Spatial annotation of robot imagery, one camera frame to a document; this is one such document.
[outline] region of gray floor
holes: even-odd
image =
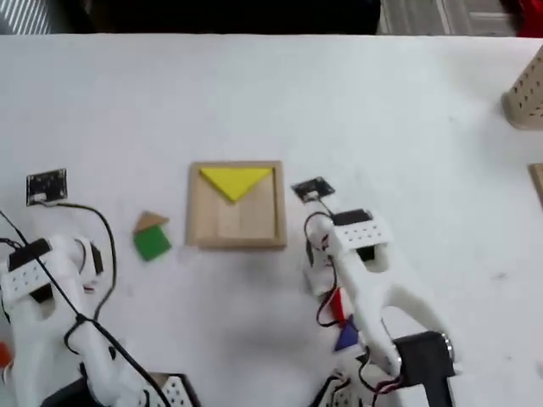
[[[515,36],[518,0],[382,0],[380,34]]]

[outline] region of pegboard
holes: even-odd
[[[521,130],[543,129],[543,47],[502,99],[509,122]]]
[[[164,395],[168,398],[171,407],[198,407],[188,397],[187,390],[181,378],[170,376],[162,387]],[[165,407],[159,395],[150,386],[146,386],[138,402],[138,407]]]

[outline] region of brown triangle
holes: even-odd
[[[145,229],[148,229],[152,226],[162,226],[164,225],[169,219],[165,218],[164,216],[158,215],[155,212],[149,212],[145,211],[142,213],[142,215],[139,217],[139,220],[137,221],[137,225],[134,228],[134,233],[138,233],[139,231],[144,231]]]

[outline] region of yellow triangle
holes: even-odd
[[[272,168],[204,167],[200,172],[217,188],[236,202],[254,185],[272,172]]]

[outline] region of orange object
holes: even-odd
[[[8,345],[5,342],[0,342],[0,368],[4,368],[11,363],[13,358],[9,352]]]

